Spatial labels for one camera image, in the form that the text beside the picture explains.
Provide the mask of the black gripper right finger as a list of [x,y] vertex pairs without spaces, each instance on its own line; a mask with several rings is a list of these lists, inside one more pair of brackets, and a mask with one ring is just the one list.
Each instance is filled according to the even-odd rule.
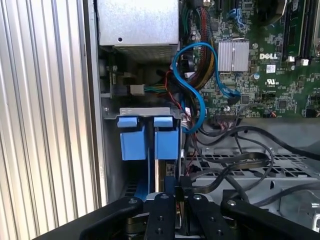
[[180,177],[188,212],[206,240],[318,240],[320,234],[239,199],[220,204],[192,189],[189,176]]

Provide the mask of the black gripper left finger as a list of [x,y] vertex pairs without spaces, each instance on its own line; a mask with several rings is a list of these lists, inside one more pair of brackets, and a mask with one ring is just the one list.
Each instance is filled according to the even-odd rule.
[[126,196],[38,236],[39,240],[173,240],[176,179],[164,178],[164,191],[145,201]]

